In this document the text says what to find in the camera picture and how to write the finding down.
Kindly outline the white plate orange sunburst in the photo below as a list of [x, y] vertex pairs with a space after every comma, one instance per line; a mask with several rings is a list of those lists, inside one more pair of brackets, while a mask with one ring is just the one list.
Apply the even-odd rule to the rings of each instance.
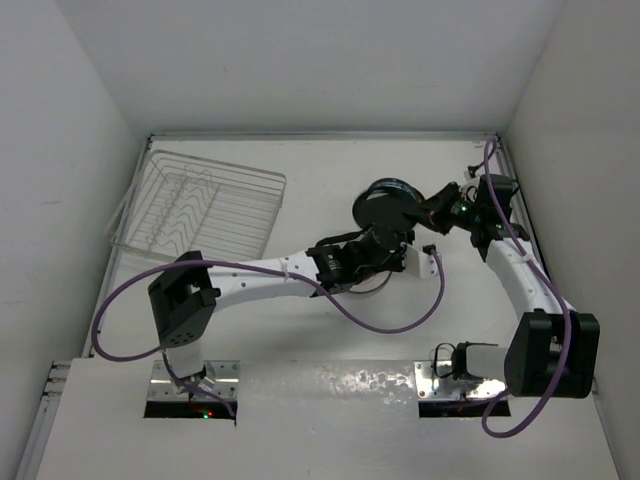
[[365, 282], [351, 287], [348, 291], [351, 295], [370, 295], [375, 294], [384, 288], [389, 282], [389, 276], [376, 275]]

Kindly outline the teal blue patterned plate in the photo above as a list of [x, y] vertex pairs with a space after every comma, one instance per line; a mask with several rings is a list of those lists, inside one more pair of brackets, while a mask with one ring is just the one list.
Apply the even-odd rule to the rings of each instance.
[[374, 181], [365, 191], [365, 198], [372, 198], [374, 195], [390, 195], [397, 198], [407, 198], [416, 203], [425, 200], [424, 195], [409, 183], [397, 178], [382, 178]]

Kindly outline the black plate white squiggle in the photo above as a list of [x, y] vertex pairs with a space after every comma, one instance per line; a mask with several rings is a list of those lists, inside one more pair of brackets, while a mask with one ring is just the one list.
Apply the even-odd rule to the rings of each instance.
[[360, 195], [352, 206], [352, 216], [361, 229], [383, 225], [396, 232], [412, 230], [416, 221], [404, 214], [415, 201], [407, 196], [389, 193]]

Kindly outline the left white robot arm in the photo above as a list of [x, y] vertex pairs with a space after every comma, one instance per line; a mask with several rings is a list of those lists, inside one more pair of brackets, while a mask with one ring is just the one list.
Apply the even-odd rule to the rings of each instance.
[[413, 238], [374, 224], [288, 256], [217, 267], [196, 264], [202, 254], [187, 252], [148, 287], [160, 347], [177, 378], [202, 376], [200, 338], [215, 312], [278, 297], [345, 293], [379, 273], [403, 271]]

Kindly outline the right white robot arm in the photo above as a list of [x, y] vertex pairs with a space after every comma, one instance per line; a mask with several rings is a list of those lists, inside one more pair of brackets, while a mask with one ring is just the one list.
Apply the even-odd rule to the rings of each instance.
[[483, 174], [475, 191], [469, 200], [451, 182], [432, 197], [405, 207], [403, 215], [442, 235], [454, 227], [469, 232], [471, 244], [499, 279], [519, 320], [504, 360], [506, 386], [512, 394], [541, 397], [559, 372], [554, 397], [586, 397], [595, 370], [598, 321], [554, 295], [527, 232], [509, 221], [517, 182]]

